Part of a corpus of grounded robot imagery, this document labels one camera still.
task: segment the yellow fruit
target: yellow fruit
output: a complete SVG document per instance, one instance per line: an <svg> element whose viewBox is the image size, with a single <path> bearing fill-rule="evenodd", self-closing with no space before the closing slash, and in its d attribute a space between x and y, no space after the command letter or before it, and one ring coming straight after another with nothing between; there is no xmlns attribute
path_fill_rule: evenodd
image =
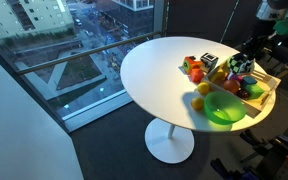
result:
<svg viewBox="0 0 288 180"><path fill-rule="evenodd" d="M210 85L207 82L201 82L197 85L197 91L200 94L205 95L210 91Z"/></svg>
<svg viewBox="0 0 288 180"><path fill-rule="evenodd" d="M191 100L191 106L194 110L198 111L204 107L204 99L200 97Z"/></svg>

